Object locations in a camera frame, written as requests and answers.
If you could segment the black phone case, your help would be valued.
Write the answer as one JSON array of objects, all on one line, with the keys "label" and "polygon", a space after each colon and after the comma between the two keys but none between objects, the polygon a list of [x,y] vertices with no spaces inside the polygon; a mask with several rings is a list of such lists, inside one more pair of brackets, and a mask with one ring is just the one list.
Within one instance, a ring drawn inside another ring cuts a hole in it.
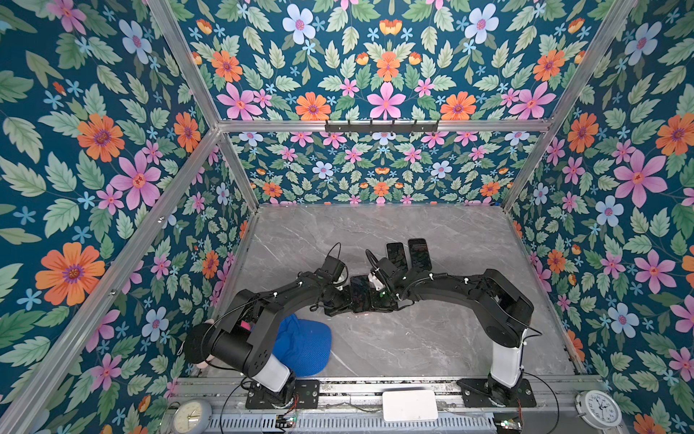
[{"label": "black phone case", "polygon": [[417,271],[431,271],[432,262],[429,255],[427,241],[423,238],[408,240],[408,252],[412,269]]}]

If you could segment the pink phone case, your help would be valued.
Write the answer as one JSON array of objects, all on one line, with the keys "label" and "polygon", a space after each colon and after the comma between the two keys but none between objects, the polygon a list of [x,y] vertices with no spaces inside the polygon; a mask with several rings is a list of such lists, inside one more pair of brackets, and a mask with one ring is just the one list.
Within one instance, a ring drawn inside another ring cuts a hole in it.
[{"label": "pink phone case", "polygon": [[370,282],[366,275],[353,276],[350,279],[350,293],[352,298],[352,312],[359,314],[372,310],[372,302],[370,302]]}]

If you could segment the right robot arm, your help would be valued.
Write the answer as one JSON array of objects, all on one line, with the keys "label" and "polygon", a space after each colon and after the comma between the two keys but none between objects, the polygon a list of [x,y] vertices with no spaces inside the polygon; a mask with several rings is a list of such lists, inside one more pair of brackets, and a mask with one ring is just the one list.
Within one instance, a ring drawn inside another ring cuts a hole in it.
[{"label": "right robot arm", "polygon": [[365,255],[370,263],[368,278],[377,292],[397,302],[439,301],[470,309],[493,342],[493,358],[484,390],[464,381],[458,384],[498,406],[517,403],[524,345],[534,312],[533,303],[520,289],[496,269],[470,276],[433,273],[429,269],[405,271],[389,258],[379,259],[369,250]]}]

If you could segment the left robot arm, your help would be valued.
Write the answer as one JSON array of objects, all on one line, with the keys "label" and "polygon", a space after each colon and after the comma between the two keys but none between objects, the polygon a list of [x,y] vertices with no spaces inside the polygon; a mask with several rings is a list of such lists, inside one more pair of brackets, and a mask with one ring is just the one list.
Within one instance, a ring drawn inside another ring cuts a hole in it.
[{"label": "left robot arm", "polygon": [[278,289],[254,293],[244,289],[218,319],[193,328],[183,344],[184,358],[199,367],[217,361],[244,374],[267,400],[284,408],[296,397],[296,380],[321,373],[331,355],[328,325],[299,319],[304,307],[340,310],[349,278],[338,256],[326,255],[316,271],[300,272]]}]

